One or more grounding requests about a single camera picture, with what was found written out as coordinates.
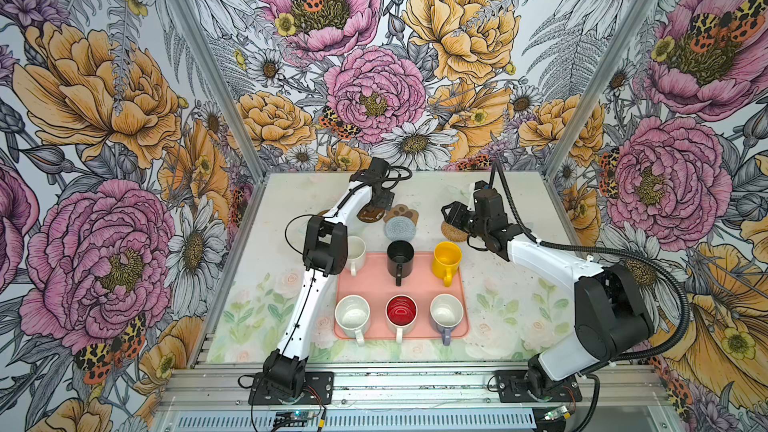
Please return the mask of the woven rattan round coaster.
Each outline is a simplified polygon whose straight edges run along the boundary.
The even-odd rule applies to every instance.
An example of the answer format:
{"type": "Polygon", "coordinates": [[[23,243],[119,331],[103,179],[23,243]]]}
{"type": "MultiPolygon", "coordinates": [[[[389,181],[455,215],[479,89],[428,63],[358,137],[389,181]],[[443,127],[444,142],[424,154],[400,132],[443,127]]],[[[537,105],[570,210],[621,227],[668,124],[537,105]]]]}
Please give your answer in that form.
{"type": "Polygon", "coordinates": [[[449,224],[446,221],[441,223],[441,233],[443,236],[451,242],[462,243],[468,238],[468,233],[460,230],[459,228],[449,224]]]}

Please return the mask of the dark brown round coaster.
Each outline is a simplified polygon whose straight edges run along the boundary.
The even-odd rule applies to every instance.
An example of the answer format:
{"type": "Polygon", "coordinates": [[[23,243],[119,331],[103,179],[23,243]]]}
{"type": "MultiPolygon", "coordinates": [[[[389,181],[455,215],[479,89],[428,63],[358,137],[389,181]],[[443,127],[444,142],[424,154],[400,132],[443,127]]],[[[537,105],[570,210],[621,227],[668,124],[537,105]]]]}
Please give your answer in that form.
{"type": "Polygon", "coordinates": [[[357,213],[357,218],[363,223],[370,224],[382,220],[385,215],[385,209],[366,205],[357,213]]]}

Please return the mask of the brown paw shaped coaster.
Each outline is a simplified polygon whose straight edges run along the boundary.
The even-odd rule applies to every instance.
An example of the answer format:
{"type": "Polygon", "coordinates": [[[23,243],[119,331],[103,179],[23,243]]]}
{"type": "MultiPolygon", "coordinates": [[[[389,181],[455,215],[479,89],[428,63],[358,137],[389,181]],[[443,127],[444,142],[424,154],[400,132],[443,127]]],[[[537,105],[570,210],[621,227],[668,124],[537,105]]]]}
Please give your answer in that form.
{"type": "Polygon", "coordinates": [[[409,219],[414,225],[417,225],[419,213],[417,210],[412,209],[405,204],[397,204],[386,212],[383,220],[384,222],[389,222],[391,219],[396,217],[405,217],[409,219]]]}

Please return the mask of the grey round felt coaster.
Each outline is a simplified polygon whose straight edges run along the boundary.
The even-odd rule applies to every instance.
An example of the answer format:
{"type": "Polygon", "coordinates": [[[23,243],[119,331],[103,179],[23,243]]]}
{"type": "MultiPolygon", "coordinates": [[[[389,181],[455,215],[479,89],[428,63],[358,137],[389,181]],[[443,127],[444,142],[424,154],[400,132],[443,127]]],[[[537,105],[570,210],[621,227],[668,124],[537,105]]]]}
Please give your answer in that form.
{"type": "Polygon", "coordinates": [[[390,241],[412,241],[417,232],[414,222],[408,217],[394,217],[385,224],[385,236],[390,241]]]}

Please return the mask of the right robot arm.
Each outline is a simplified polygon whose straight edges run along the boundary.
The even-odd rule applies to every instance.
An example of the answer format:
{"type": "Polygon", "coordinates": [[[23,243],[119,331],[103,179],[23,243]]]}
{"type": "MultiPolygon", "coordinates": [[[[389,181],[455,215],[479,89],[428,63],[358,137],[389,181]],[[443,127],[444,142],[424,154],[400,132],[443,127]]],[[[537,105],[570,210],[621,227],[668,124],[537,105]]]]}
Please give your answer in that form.
{"type": "Polygon", "coordinates": [[[525,381],[533,397],[542,399],[573,376],[608,365],[653,332],[653,320],[626,267],[582,258],[572,248],[547,244],[509,222],[502,196],[486,182],[475,184],[471,207],[454,201],[441,213],[450,226],[481,239],[488,251],[572,293],[573,330],[528,361],[525,381]]]}

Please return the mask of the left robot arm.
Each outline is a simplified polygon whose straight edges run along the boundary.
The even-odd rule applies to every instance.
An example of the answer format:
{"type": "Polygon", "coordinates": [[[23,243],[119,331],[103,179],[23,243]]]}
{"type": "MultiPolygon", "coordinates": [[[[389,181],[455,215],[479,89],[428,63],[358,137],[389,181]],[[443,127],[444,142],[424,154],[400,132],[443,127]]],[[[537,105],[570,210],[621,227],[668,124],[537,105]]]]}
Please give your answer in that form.
{"type": "Polygon", "coordinates": [[[300,294],[287,330],[263,363],[255,392],[281,401],[298,399],[305,386],[310,356],[310,335],[327,292],[336,283],[348,259],[348,227],[366,206],[388,210],[394,188],[412,177],[412,171],[374,158],[366,169],[353,173],[342,197],[327,212],[311,214],[301,249],[305,269],[300,294]]]}

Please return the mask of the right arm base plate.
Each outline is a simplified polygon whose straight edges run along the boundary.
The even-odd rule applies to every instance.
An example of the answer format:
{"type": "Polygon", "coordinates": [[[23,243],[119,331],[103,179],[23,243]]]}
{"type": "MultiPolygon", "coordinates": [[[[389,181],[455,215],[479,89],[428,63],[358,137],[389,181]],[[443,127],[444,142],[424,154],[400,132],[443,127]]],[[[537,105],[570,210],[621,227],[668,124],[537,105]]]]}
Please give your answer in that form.
{"type": "Polygon", "coordinates": [[[488,387],[498,394],[502,403],[573,404],[583,400],[575,375],[553,381],[537,370],[498,370],[488,387]]]}

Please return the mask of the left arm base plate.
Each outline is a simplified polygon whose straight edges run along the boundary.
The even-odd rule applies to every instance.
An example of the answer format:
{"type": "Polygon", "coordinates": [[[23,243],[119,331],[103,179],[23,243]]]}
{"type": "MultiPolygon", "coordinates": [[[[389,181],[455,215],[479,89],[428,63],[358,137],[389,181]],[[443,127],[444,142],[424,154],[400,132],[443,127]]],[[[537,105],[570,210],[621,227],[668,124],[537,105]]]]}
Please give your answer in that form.
{"type": "Polygon", "coordinates": [[[332,402],[335,376],[332,372],[307,372],[305,382],[297,396],[280,392],[276,385],[269,385],[262,379],[262,372],[256,373],[249,390],[248,404],[252,406],[272,405],[329,405],[332,402]]]}

